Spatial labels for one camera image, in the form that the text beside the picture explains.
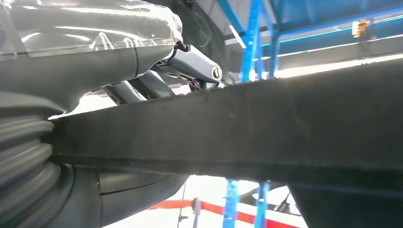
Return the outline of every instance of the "fluorescent light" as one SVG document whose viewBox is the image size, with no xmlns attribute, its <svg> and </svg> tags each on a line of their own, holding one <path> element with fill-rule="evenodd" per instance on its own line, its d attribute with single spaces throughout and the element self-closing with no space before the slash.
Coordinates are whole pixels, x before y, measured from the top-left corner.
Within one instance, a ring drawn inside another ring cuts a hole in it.
<svg viewBox="0 0 403 228">
<path fill-rule="evenodd" d="M 73 34 L 65 34 L 65 35 L 68 36 L 68 37 L 74 37 L 74 38 L 77 38 L 77 39 L 80 39 L 80 40 L 83 40 L 83 41 L 89 41 L 90 40 L 90 38 L 85 37 L 85 36 L 79 36 L 79 35 L 73 35 Z"/>
<path fill-rule="evenodd" d="M 243 49 L 245 49 L 245 48 L 246 48 L 245 43 L 244 43 L 244 42 L 242 41 L 242 39 L 240 38 L 238 32 L 235 31 L 235 29 L 234 29 L 234 27 L 233 27 L 232 25 L 230 25 L 230 29 L 231 29 L 231 32 L 234 34 L 236 40 L 237 40 L 238 43 L 240 44 L 240 46 L 241 46 Z"/>
<path fill-rule="evenodd" d="M 35 33 L 32 33 L 32 34 L 29 34 L 29 35 L 27 35 L 26 37 L 23 37 L 23 38 L 21 38 L 21 41 L 23 42 L 23 43 L 25 43 L 27 40 L 29 40 L 30 38 L 32 38 L 32 37 L 34 37 L 34 36 L 36 36 L 36 35 L 39 35 L 40 34 L 40 32 L 35 32 Z"/>
<path fill-rule="evenodd" d="M 24 8 L 28 9 L 28 10 L 37 10 L 38 8 L 33 7 L 33 6 L 23 6 Z"/>
</svg>

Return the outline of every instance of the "protective plastic film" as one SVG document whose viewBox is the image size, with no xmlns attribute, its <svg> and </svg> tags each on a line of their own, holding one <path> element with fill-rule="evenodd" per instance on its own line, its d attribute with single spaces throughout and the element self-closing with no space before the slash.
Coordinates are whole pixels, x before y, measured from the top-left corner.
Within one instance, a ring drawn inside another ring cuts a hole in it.
<svg viewBox="0 0 403 228">
<path fill-rule="evenodd" d="M 0 54 L 31 57 L 173 45 L 182 22 L 141 0 L 0 0 Z"/>
</svg>

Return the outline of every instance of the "blue metal rack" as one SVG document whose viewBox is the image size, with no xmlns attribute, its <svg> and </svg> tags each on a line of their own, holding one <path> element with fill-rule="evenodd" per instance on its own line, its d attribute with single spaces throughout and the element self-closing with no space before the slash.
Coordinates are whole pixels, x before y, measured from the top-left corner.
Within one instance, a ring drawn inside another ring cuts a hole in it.
<svg viewBox="0 0 403 228">
<path fill-rule="evenodd" d="M 255 228 L 266 228 L 266 210 L 267 201 L 266 195 L 270 190 L 269 182 L 260 182 L 258 188 L 258 199 L 256 200 L 256 207 L 258 211 L 255 217 Z"/>
<path fill-rule="evenodd" d="M 224 221 L 222 228 L 234 228 L 237 220 L 237 204 L 239 202 L 238 181 L 227 180 L 227 194 L 225 195 Z"/>
<path fill-rule="evenodd" d="M 269 76 L 273 77 L 278 69 L 279 54 L 356 42 L 349 29 L 297 40 L 280 41 L 280 38 L 403 11 L 401 0 L 266 0 L 269 2 L 269 9 L 265 8 L 263 1 L 250 0 L 249 21 L 245 29 L 228 0 L 217 0 L 246 46 L 240 71 L 241 82 L 249 81 L 249 74 L 255 68 L 253 59 L 260 60 L 259 56 L 270 57 L 268 72 Z M 270 44 L 257 44 L 260 36 L 260 15 L 265 19 L 271 34 Z M 401 24 L 403 20 L 376 23 L 378 38 L 403 34 Z M 263 71 L 263 64 L 258 62 L 259 77 L 259 72 Z"/>
</svg>

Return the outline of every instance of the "black rubber beam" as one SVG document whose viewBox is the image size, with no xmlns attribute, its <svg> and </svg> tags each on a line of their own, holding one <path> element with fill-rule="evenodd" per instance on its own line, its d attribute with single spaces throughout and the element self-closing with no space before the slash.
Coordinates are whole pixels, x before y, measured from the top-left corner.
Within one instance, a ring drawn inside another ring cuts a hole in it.
<svg viewBox="0 0 403 228">
<path fill-rule="evenodd" d="M 403 171 L 402 70 L 394 60 L 127 104 L 55 120 L 44 141 L 61 163 L 403 188 L 384 180 Z"/>
</svg>

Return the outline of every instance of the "bolt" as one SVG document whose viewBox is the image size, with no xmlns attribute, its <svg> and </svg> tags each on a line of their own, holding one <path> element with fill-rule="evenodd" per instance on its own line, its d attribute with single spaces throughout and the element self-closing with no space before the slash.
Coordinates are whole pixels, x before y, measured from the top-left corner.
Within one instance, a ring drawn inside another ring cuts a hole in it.
<svg viewBox="0 0 403 228">
<path fill-rule="evenodd" d="M 222 70 L 221 70 L 221 68 L 220 68 L 219 66 L 215 66 L 215 67 L 213 68 L 213 77 L 214 77 L 214 79 L 216 79 L 216 80 L 220 80 L 220 79 L 221 79 L 221 77 L 222 77 Z"/>
</svg>

